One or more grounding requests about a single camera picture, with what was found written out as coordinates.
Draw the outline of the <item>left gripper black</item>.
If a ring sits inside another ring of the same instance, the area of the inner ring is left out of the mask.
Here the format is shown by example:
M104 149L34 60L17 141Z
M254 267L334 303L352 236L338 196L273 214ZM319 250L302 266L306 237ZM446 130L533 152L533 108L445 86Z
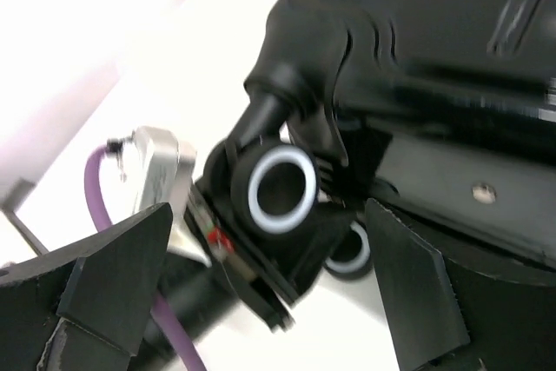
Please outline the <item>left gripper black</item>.
M233 237L197 188L192 188L184 220L216 268L218 280L271 330L295 323L280 300L281 289L240 239Z

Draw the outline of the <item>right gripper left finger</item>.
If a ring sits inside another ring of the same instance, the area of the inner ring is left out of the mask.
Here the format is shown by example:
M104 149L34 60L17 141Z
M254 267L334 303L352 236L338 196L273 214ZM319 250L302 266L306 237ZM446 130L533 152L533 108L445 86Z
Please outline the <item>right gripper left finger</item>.
M167 251L167 203L1 271L1 368L125 370Z

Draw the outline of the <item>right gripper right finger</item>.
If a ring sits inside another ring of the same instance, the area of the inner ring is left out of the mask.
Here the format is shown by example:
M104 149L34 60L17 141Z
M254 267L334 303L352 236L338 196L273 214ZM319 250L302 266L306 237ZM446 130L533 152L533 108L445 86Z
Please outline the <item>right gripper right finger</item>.
M401 370L553 370L555 274L370 199L366 226Z

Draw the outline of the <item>white black hard-shell suitcase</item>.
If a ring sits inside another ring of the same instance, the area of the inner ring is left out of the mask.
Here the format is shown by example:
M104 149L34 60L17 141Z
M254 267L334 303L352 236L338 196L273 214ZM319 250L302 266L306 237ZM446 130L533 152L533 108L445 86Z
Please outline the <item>white black hard-shell suitcase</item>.
M555 269L555 0L277 0L250 103L206 163L239 168L287 124L332 195L373 195Z

